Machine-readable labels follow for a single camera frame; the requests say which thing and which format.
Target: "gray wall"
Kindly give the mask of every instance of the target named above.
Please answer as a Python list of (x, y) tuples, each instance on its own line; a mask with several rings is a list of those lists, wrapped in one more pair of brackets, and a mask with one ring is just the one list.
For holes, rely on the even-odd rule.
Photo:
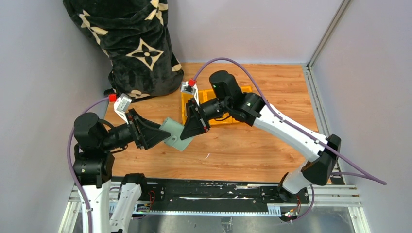
[(60, 0), (3, 2), (0, 21), (0, 232), (57, 232), (73, 185), (68, 135), (103, 97), (110, 63)]
[(182, 62), (304, 63), (341, 1), (169, 0), (173, 50)]
[(342, 153), (388, 182), (349, 178), (374, 233), (412, 228), (411, 10), (409, 0), (354, 0), (314, 67)]

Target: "wood grain surface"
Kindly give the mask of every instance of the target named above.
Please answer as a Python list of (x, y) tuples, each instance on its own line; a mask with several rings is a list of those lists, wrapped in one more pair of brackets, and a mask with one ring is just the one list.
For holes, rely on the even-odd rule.
[[(185, 80), (193, 77), (200, 63), (183, 64)], [(245, 65), (256, 79), (266, 98), (282, 113), (317, 131), (315, 118), (301, 66)], [(198, 78), (200, 90), (211, 89), (209, 76), (218, 70), (232, 73), (239, 86), (253, 86), (248, 77), (232, 64), (211, 64)], [(144, 118), (162, 124), (170, 117), (182, 122), (180, 92), (156, 97), (130, 106)], [(110, 104), (105, 119), (123, 124)], [(300, 166), (305, 158), (275, 136), (246, 124), (212, 126), (197, 136), (183, 151), (163, 142), (149, 150), (137, 149), (134, 143), (115, 154), (113, 175), (144, 173), (146, 177), (187, 178), (232, 181), (278, 182), (286, 172)]]

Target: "black bag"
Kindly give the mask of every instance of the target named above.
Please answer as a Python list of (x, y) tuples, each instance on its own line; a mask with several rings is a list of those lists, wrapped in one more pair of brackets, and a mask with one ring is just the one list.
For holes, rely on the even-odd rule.
[(112, 62), (110, 84), (134, 99), (170, 94), (183, 70), (173, 54), (167, 0), (63, 0), (71, 20)]

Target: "yellow crate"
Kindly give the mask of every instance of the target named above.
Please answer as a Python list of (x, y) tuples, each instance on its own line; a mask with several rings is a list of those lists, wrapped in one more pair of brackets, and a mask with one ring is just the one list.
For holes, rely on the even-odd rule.
[[(250, 86), (242, 86), (240, 87), (242, 92), (252, 92), (252, 88)], [(186, 103), (191, 99), (193, 96), (185, 93), (181, 93), (181, 100), (182, 100), (182, 122), (185, 124), (186, 122)], [(203, 90), (199, 91), (199, 103), (204, 103), (208, 100), (211, 100), (213, 98), (216, 98), (215, 93), (213, 92), (212, 89), (210, 90)], [(226, 118), (229, 115), (229, 113), (225, 113), (222, 117), (222, 119)], [(221, 124), (231, 124), (231, 123), (238, 123), (237, 120), (234, 120), (232, 117), (229, 117), (228, 119), (224, 121), (215, 121), (215, 120), (210, 120), (209, 124), (210, 125), (221, 125)]]

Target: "green sponge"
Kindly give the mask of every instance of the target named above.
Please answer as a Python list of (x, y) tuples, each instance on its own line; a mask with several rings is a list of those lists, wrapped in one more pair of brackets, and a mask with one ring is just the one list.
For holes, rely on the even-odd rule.
[(184, 126), (177, 123), (176, 121), (167, 118), (165, 122), (160, 126), (159, 129), (167, 131), (171, 134), (170, 137), (163, 140), (167, 145), (183, 151), (194, 137), (186, 138), (185, 140), (180, 140), (180, 134), (183, 131)]

